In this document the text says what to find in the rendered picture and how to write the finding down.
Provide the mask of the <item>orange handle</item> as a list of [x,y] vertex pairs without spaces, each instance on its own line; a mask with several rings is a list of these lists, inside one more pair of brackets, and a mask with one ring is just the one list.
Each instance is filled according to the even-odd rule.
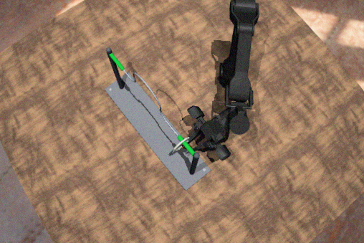
[[[183,142],[184,141],[186,141],[186,142],[189,142],[190,141],[190,137],[187,137],[187,138],[185,138],[185,139],[183,139],[174,149],[173,149],[173,152],[176,152],[176,151],[179,151],[181,148],[184,148],[184,149],[186,149],[184,146],[183,146]],[[182,144],[181,146],[180,146],[180,144]],[[180,146],[180,147],[179,147]],[[179,147],[179,148],[177,148],[177,147]],[[187,150],[187,149],[186,149]]]

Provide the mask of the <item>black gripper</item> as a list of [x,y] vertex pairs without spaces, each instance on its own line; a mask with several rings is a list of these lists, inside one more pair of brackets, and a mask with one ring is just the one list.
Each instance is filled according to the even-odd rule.
[[[187,109],[188,113],[190,114],[190,116],[192,118],[197,119],[197,123],[194,123],[193,125],[195,126],[193,133],[191,134],[191,139],[189,142],[187,142],[187,144],[191,143],[194,139],[196,139],[200,134],[202,134],[203,132],[201,131],[200,127],[206,122],[204,120],[204,113],[202,112],[202,110],[200,109],[200,107],[198,106],[191,106],[189,109]],[[230,130],[229,128],[229,124],[228,124],[228,120],[226,118],[226,116],[224,115],[223,112],[221,112],[220,114],[218,114],[215,118],[213,118],[212,120],[216,120],[216,119],[221,119],[223,120],[223,122],[221,122],[221,124],[223,125],[223,127],[227,127],[228,130]],[[210,148],[210,149],[214,149],[216,147],[216,155],[219,157],[219,159],[221,161],[227,159],[231,153],[228,150],[228,148],[225,146],[225,144],[221,145],[220,143],[215,144],[215,142],[213,140],[208,140],[204,143],[202,143],[199,146],[196,146],[195,148],[193,148],[194,151],[200,150],[202,148]]]

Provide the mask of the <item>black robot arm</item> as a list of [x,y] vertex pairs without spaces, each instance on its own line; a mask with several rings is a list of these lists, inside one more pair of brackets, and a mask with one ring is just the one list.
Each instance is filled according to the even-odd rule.
[[[229,128],[233,134],[241,135],[247,132],[250,126],[246,109],[252,109],[254,104],[253,90],[247,76],[252,36],[259,18],[259,4],[255,0],[231,0],[229,16],[234,24],[231,50],[229,56],[219,65],[220,74],[217,79],[226,89],[227,109],[223,113]],[[207,140],[213,140],[217,144],[225,139],[229,130],[224,128],[221,122],[222,118],[207,120],[200,127]]]

